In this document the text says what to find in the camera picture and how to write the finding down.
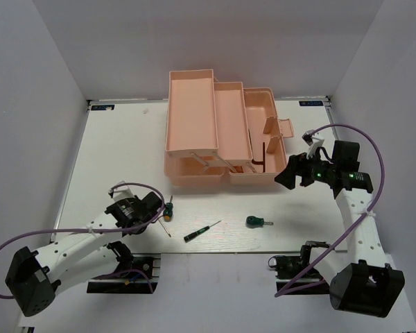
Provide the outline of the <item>green orange stubby screwdriver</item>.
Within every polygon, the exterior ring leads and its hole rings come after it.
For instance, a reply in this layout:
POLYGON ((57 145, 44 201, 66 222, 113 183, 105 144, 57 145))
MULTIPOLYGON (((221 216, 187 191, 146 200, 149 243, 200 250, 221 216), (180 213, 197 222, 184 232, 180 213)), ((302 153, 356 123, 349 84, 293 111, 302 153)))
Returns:
POLYGON ((165 204, 163 218, 166 222, 171 221, 173 218, 173 196, 171 196, 169 202, 165 204))

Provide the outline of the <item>large dark hex key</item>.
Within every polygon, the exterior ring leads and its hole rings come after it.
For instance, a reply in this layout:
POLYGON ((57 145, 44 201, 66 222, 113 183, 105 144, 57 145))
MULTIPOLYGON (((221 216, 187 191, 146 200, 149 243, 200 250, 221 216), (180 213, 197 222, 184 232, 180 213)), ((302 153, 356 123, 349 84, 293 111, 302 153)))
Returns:
POLYGON ((251 163, 253 165, 262 166, 262 173, 266 172, 266 143, 265 142, 262 142, 261 159, 260 160, 252 159, 251 163))

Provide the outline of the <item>pink plastic toolbox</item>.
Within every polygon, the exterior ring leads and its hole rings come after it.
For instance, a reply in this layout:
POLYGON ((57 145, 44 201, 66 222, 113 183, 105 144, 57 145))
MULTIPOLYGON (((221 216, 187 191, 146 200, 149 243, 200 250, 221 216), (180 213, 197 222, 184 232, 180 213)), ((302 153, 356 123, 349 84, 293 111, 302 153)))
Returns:
POLYGON ((211 69, 170 72, 164 173, 172 185, 270 184, 287 165, 284 140, 293 135, 271 89, 219 82, 211 69), (261 159, 262 142, 265 173, 251 163, 261 159))

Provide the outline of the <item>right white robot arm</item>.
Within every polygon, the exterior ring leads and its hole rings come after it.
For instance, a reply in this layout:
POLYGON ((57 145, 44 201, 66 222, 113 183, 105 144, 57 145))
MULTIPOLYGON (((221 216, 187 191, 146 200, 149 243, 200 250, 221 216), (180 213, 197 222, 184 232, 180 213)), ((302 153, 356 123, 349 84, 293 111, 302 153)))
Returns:
POLYGON ((293 279, 300 272, 307 278, 324 280, 329 287, 331 306, 340 311, 385 318, 405 285, 401 271, 388 263, 374 213, 370 175, 360 172, 356 142, 337 140, 331 155, 319 135, 307 137, 307 152, 292 155, 275 182, 295 188, 314 182, 328 185, 346 229, 347 255, 341 257, 325 241, 307 241, 299 257, 279 258, 275 268, 280 279, 293 279))

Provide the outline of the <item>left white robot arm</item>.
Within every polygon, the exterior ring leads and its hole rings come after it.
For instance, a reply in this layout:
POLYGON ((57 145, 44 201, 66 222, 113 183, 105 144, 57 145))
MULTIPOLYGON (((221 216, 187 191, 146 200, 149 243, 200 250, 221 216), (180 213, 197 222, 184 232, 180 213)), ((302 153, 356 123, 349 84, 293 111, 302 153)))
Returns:
POLYGON ((146 277, 144 264, 122 242, 141 234, 154 220, 163 200, 154 192, 143 198, 122 198, 87 224, 47 246, 19 249, 13 256, 5 283, 25 317, 45 310, 63 291, 94 278, 146 277))

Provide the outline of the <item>black green precision screwdriver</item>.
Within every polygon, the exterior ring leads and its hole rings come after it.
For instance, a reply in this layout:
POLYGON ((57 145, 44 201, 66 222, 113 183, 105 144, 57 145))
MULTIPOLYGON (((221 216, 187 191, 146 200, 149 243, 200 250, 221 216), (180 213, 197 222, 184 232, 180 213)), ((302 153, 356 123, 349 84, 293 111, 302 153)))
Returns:
POLYGON ((205 233, 206 231, 208 231, 209 229, 211 229, 212 227, 217 225, 218 223, 220 223, 220 221, 217 221, 217 222, 213 223, 212 225, 207 225, 207 226, 205 226, 205 227, 203 227, 199 230, 196 230, 196 231, 184 236, 184 238, 183 238, 184 242, 188 243, 188 242, 192 241, 196 237, 200 236, 201 234, 205 233))

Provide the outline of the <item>right blue table label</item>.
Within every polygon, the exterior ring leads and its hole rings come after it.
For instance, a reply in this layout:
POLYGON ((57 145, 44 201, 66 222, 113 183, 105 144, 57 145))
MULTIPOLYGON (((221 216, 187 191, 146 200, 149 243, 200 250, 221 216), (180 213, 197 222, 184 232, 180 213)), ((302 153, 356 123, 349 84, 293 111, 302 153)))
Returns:
POLYGON ((299 101, 301 107, 320 107, 323 106, 323 101, 299 101))

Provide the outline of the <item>blue table label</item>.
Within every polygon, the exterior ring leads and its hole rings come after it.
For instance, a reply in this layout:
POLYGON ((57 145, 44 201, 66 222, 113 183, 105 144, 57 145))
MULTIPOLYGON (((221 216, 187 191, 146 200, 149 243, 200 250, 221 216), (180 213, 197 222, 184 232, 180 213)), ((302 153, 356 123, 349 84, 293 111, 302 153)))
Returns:
POLYGON ((299 101, 301 107, 320 107, 323 106, 323 101, 299 101))
POLYGON ((91 111, 113 110, 115 105, 92 105, 91 111))

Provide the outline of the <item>left blue table label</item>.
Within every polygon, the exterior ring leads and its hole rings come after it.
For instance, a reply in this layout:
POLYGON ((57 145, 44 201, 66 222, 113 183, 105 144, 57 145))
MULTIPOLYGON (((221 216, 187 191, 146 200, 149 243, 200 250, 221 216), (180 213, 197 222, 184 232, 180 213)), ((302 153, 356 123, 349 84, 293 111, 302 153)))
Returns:
POLYGON ((91 111, 113 110, 115 105, 92 105, 91 111))

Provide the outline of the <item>blue handled screwdriver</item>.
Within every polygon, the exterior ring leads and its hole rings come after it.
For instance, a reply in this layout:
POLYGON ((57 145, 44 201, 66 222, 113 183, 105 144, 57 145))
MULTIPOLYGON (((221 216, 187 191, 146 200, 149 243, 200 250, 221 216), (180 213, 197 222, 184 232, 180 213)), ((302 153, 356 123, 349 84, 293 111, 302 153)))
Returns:
POLYGON ((172 235, 171 235, 171 233, 169 232, 169 230, 167 229, 167 227, 165 226, 165 224, 164 224, 164 222, 160 219, 159 220, 159 223, 160 223, 160 225, 163 227, 163 229, 164 229, 164 231, 165 231, 165 233, 171 238, 172 237, 172 235))

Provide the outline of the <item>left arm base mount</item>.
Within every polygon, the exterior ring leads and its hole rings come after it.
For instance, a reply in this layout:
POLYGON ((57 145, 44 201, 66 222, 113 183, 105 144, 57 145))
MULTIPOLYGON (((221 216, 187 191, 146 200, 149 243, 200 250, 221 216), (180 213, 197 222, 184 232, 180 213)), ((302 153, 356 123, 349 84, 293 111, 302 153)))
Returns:
POLYGON ((153 294, 159 282, 161 255, 134 255, 128 271, 103 280, 90 280, 88 294, 153 294))

